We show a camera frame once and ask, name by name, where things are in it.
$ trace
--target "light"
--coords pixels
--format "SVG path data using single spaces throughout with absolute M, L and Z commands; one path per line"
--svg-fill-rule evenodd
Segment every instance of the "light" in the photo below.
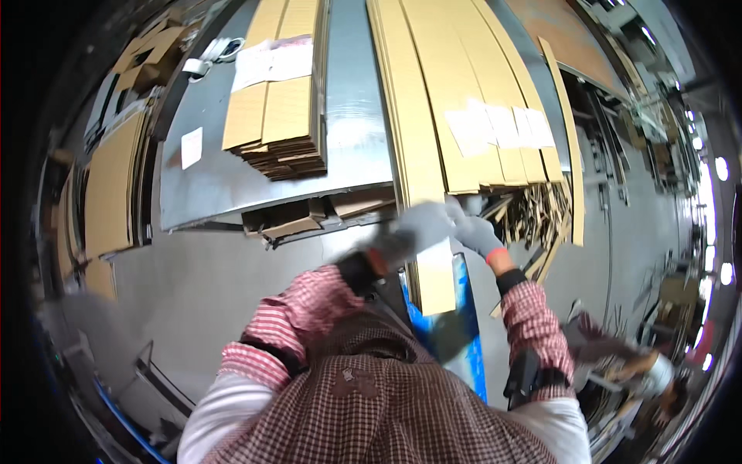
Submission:
M 711 356 L 711 353 L 707 353 L 706 360 L 703 361 L 703 366 L 701 366 L 701 370 L 703 370 L 703 372 L 706 372 L 709 369 L 709 367 L 711 367 L 711 362 L 713 360 L 714 360 L 714 356 Z
M 706 272 L 714 269 L 714 258 L 716 258 L 716 246 L 709 245 L 706 247 L 706 265 L 703 267 Z
M 644 32 L 644 35 L 647 36 L 647 39 L 649 39 L 649 41 L 651 42 L 652 45 L 656 45 L 657 44 L 654 41 L 654 39 L 651 37 L 651 35 L 649 35 L 649 29 L 647 29 L 646 27 L 642 26 L 642 32 Z M 675 81 L 675 85 L 677 86 L 677 89 L 680 90 L 680 84 L 677 81 Z
M 726 160 L 723 158 L 717 158 L 716 161 L 716 175 L 719 177 L 719 180 L 727 180 L 729 179 L 729 169 L 726 167 Z
M 696 342 L 693 344 L 694 350 L 698 347 L 701 337 L 703 337 L 703 325 L 700 326 L 700 329 L 698 329 L 698 334 L 696 335 Z
M 721 280 L 722 285 L 729 285 L 732 283 L 732 263 L 724 263 L 721 265 L 719 279 Z
M 714 281 L 710 277 L 703 278 L 703 280 L 698 284 L 698 295 L 706 302 L 706 305 L 703 307 L 703 315 L 700 317 L 701 324 L 705 324 L 706 318 L 709 317 L 712 288 L 714 288 Z

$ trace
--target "white paper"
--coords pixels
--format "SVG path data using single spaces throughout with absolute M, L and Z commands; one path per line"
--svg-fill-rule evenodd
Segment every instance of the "white paper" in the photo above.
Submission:
M 284 81 L 312 75 L 314 46 L 309 35 L 264 40 L 237 52 L 232 92 L 260 82 Z
M 284 81 L 311 76 L 313 53 L 312 37 L 308 35 L 274 41 L 266 80 Z
M 524 108 L 513 107 L 515 125 L 518 128 L 518 138 L 522 148 L 538 148 L 531 133 L 531 125 L 528 123 L 528 115 Z
M 528 116 L 528 124 L 531 126 L 531 134 L 536 148 L 557 146 L 554 143 L 554 136 L 551 134 L 549 124 L 546 122 L 546 116 L 541 111 L 532 108 L 526 109 L 525 113 Z
M 513 111 L 505 106 L 487 106 L 487 115 L 500 148 L 519 148 L 520 137 Z
M 446 121 L 464 158 L 487 153 L 487 141 L 477 111 L 446 111 Z
M 201 148 L 203 146 L 203 127 L 193 132 L 188 132 L 180 138 L 180 163 L 183 169 L 196 163 L 201 159 Z
M 267 80 L 271 65 L 270 47 L 271 41 L 263 40 L 254 47 L 237 52 L 237 58 L 234 61 L 233 93 Z

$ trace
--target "cuff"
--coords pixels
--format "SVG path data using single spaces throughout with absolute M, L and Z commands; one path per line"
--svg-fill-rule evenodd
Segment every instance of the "cuff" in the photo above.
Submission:
M 368 258 L 362 252 L 354 252 L 342 258 L 336 266 L 340 271 L 340 276 L 356 295 L 368 290 L 371 284 L 379 279 Z
M 505 294 L 521 282 L 527 281 L 525 274 L 520 269 L 511 269 L 497 278 L 497 289 L 500 291 L 500 297 L 504 298 Z
M 222 365 L 217 375 L 233 372 L 255 380 L 273 391 L 286 387 L 289 371 L 275 356 L 255 347 L 231 342 L 222 350 Z

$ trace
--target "brown panel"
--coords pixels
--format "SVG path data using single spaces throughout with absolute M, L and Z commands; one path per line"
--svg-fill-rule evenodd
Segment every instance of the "brown panel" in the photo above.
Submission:
M 548 40 L 560 63 L 578 70 L 628 99 L 626 89 L 617 82 L 611 63 L 579 16 L 565 0 L 505 0 L 541 50 L 539 36 Z

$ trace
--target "hand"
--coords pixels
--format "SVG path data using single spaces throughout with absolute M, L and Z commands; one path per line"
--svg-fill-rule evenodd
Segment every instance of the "hand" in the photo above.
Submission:
M 382 232 L 371 240 L 374 249 L 387 269 L 395 269 L 421 251 L 443 241 L 454 231 L 453 219 L 443 203 L 427 201 L 411 206 L 397 220 L 389 232 Z
M 495 228 L 490 221 L 476 216 L 467 216 L 459 202 L 452 197 L 446 199 L 446 207 L 448 215 L 456 223 L 454 237 L 462 245 L 477 252 L 488 263 L 493 251 L 505 250 L 505 245 L 495 235 Z

